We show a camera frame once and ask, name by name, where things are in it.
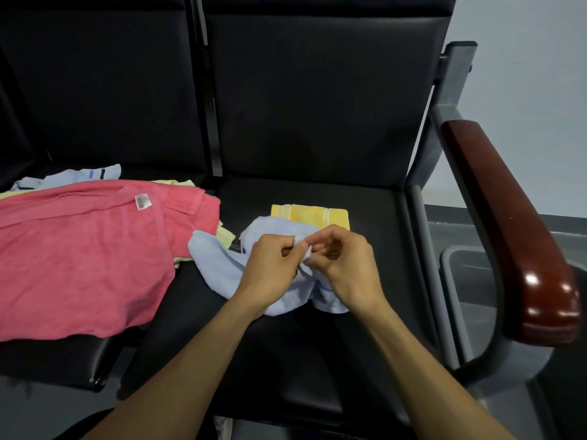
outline pink towel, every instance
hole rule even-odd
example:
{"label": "pink towel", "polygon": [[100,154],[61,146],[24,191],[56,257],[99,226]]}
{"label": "pink towel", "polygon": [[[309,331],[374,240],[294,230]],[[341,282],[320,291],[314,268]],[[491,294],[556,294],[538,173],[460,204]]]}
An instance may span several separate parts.
{"label": "pink towel", "polygon": [[0,200],[0,341],[108,337],[147,323],[173,258],[190,256],[194,230],[216,234],[219,213],[200,188],[142,181]]}

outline white tag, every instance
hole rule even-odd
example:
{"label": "white tag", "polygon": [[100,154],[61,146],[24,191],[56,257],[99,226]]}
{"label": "white tag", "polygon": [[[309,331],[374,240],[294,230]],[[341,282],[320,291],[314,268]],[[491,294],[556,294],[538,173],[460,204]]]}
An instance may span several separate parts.
{"label": "white tag", "polygon": [[151,199],[149,199],[149,195],[146,193],[135,196],[135,202],[137,203],[138,210],[144,210],[145,208],[152,206]]}

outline armrest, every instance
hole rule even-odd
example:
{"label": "armrest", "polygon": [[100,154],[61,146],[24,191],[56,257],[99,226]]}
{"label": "armrest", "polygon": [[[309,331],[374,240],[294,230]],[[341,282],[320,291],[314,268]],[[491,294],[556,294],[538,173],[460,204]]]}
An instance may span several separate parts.
{"label": "armrest", "polygon": [[448,120],[441,141],[503,291],[503,335],[534,346],[572,342],[581,325],[574,275],[480,125]]}

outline wall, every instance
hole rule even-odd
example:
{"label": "wall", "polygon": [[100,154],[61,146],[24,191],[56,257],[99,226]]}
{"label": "wall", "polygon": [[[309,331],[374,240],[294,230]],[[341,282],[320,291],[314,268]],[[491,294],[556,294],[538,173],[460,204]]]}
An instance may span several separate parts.
{"label": "wall", "polygon": [[[541,214],[587,218],[587,0],[457,0],[447,34],[479,44],[459,110]],[[444,156],[424,202],[464,207]]]}

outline forearm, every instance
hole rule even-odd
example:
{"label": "forearm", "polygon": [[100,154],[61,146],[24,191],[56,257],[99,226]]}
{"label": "forearm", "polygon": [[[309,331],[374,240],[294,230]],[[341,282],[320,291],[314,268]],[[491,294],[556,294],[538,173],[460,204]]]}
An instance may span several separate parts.
{"label": "forearm", "polygon": [[513,439],[420,344],[388,304],[362,317],[421,440]]}
{"label": "forearm", "polygon": [[247,326],[256,317],[229,300],[181,352],[84,440],[193,440]]}

